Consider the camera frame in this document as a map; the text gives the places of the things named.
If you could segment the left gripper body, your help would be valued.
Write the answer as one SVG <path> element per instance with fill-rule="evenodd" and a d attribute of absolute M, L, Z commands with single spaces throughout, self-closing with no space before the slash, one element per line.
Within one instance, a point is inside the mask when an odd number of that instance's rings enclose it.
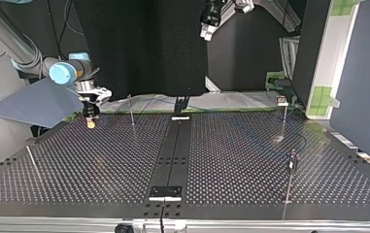
<path fill-rule="evenodd" d="M 221 21 L 221 0 L 206 0 L 200 21 L 211 26 L 219 26 Z"/>

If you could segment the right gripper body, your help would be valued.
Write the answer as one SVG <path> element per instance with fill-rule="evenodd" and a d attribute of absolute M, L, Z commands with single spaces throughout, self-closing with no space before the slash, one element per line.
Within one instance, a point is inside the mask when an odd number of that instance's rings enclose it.
<path fill-rule="evenodd" d="M 95 104 L 83 101 L 82 113 L 85 118 L 94 118 L 100 114 L 100 110 Z"/>

